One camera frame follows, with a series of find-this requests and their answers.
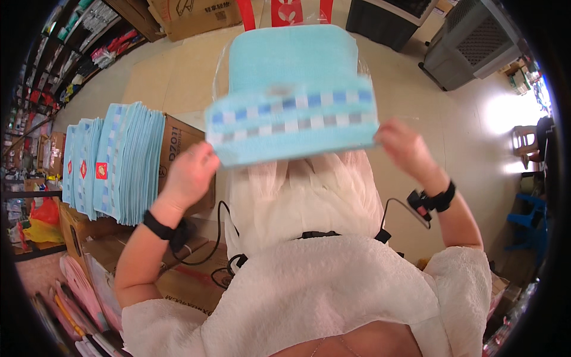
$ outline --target light blue towel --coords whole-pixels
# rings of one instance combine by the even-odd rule
[[[156,199],[165,118],[141,102],[111,104],[99,140],[97,162],[107,176],[94,183],[94,208],[134,226]]]
[[[97,162],[106,163],[107,174],[105,179],[96,179],[94,183],[94,209],[117,219],[118,212],[114,201],[111,201],[111,192],[115,190],[116,163],[119,155],[119,141],[127,127],[127,109],[129,105],[111,104],[103,122],[103,129],[99,140]]]
[[[232,43],[228,96],[205,111],[224,167],[373,146],[379,127],[357,46],[333,25],[248,31]]]
[[[75,209],[95,220],[97,213],[93,210],[93,180],[95,179],[96,148],[103,122],[101,119],[81,119],[74,139],[74,174]]]
[[[68,125],[66,133],[66,144],[63,149],[63,186],[62,186],[62,201],[69,203],[71,208],[75,208],[75,200],[73,194],[73,175],[71,174],[74,169],[73,166],[73,152],[74,152],[74,139],[77,125]]]

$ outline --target black cable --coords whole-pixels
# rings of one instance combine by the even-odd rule
[[[218,268],[218,269],[214,270],[214,271],[212,272],[212,274],[210,274],[210,279],[212,279],[212,281],[213,281],[216,285],[218,285],[219,287],[221,287],[222,289],[225,289],[225,290],[228,289],[228,286],[222,285],[221,283],[219,283],[218,281],[216,281],[216,279],[214,279],[214,274],[216,274],[216,273],[219,272],[219,271],[226,271],[226,272],[230,275],[230,277],[233,278],[235,274],[234,274],[234,272],[232,271],[232,267],[231,267],[230,265],[232,264],[233,261],[235,261],[237,258],[240,258],[240,257],[243,256],[243,255],[244,255],[244,254],[236,254],[236,255],[234,255],[234,256],[228,261],[228,264],[226,264],[226,266],[225,266],[224,268]]]
[[[206,263],[206,261],[208,261],[210,258],[212,258],[212,256],[214,255],[214,253],[216,252],[216,249],[218,248],[218,245],[220,244],[220,234],[221,234],[221,228],[220,228],[220,206],[224,205],[224,207],[226,207],[226,210],[228,211],[228,214],[230,214],[230,208],[228,208],[228,205],[226,204],[226,202],[224,201],[220,201],[218,202],[218,237],[216,238],[216,244],[214,245],[214,248],[212,249],[212,251],[210,252],[210,254],[208,254],[208,256],[204,259],[202,259],[200,262],[194,262],[194,263],[187,263],[182,261],[182,259],[179,259],[174,252],[172,252],[172,255],[175,257],[175,259],[179,262],[182,263],[184,265],[188,265],[188,266],[197,266],[197,265],[201,265],[203,263]]]
[[[400,201],[396,198],[393,198],[393,197],[389,198],[387,200],[387,203],[385,204],[385,211],[383,212],[383,218],[381,219],[381,229],[383,229],[383,225],[385,223],[385,216],[387,215],[387,209],[389,207],[389,202],[392,200],[399,202],[404,208],[406,208],[413,216],[415,216],[416,219],[419,220],[420,223],[423,224],[424,228],[430,229],[430,227],[431,227],[430,222],[425,221],[424,218],[421,215],[419,215],[419,213],[417,211],[413,210],[412,208],[410,208],[406,204],[404,204],[402,201]]]
[[[218,202],[218,237],[216,237],[216,244],[214,245],[214,248],[212,249],[212,251],[210,252],[210,254],[208,254],[208,256],[204,259],[202,259],[200,262],[194,262],[194,263],[187,263],[184,262],[182,259],[179,259],[174,252],[172,252],[172,256],[175,257],[175,259],[179,262],[182,263],[184,265],[187,266],[197,266],[203,263],[206,263],[206,261],[208,261],[210,258],[212,258],[212,256],[214,255],[214,253],[216,252],[216,249],[218,249],[218,245],[220,244],[220,236],[222,234],[222,227],[220,226],[220,207],[224,205],[224,207],[226,208],[226,210],[228,211],[228,215],[230,215],[230,208],[228,207],[228,205],[226,204],[226,202],[224,201],[220,201]],[[236,230],[236,234],[238,235],[238,237],[240,237],[240,232],[238,231],[238,229],[236,228],[236,226],[234,226],[234,229]],[[239,258],[240,256],[242,256],[242,254],[238,254],[232,257],[232,259],[230,259],[228,261],[228,264],[223,267],[223,268],[218,268],[216,270],[214,270],[212,272],[212,274],[210,274],[210,278],[212,279],[212,281],[218,285],[219,287],[223,288],[223,289],[228,289],[228,286],[222,285],[221,283],[219,283],[218,281],[216,281],[216,279],[214,279],[214,274],[219,272],[219,271],[224,271],[226,270],[228,272],[228,274],[230,274],[231,276],[234,276],[234,272],[232,271],[232,268],[230,267],[230,264],[236,259]]]

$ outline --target towel stack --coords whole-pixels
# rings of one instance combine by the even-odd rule
[[[109,105],[105,120],[70,125],[63,201],[90,220],[109,215],[140,223],[158,194],[164,123],[161,111],[136,102]]]
[[[164,115],[141,102],[111,104],[99,141],[96,211],[134,226],[156,199]]]
[[[68,165],[67,168],[68,175],[73,177],[70,179],[71,185],[69,186],[71,192],[65,191],[62,193],[62,196],[72,195],[74,208],[77,212],[86,214],[90,220],[95,220],[97,217],[102,216],[93,209],[95,158],[102,126],[103,120],[100,118],[81,119],[79,121],[73,135],[73,143],[71,144],[73,147],[70,153],[71,165]]]

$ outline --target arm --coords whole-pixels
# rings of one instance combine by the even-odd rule
[[[208,191],[220,161],[212,146],[191,146],[172,163],[163,191],[149,209],[155,219],[176,228],[184,212]],[[115,295],[121,308],[162,298],[155,282],[168,241],[160,239],[143,223],[123,249],[115,274]]]
[[[419,182],[427,195],[436,196],[446,191],[450,177],[434,161],[418,133],[390,119],[379,127],[375,141],[383,144],[395,165]],[[458,189],[450,208],[438,213],[438,219],[446,247],[484,249],[478,225]]]

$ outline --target black wristband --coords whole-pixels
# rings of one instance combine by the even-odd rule
[[[187,239],[191,235],[191,232],[188,229],[188,224],[184,218],[180,220],[180,223],[175,229],[172,229],[171,227],[160,224],[152,215],[152,213],[147,210],[144,213],[143,224],[147,226],[160,239],[168,240],[168,245],[175,253],[182,249]]]
[[[428,198],[427,207],[428,210],[436,210],[436,212],[444,212],[445,210],[450,208],[450,202],[454,198],[456,194],[456,186],[450,180],[450,184],[448,185],[448,189],[445,192],[441,192],[434,197],[429,197],[426,192],[422,192],[421,196]]]

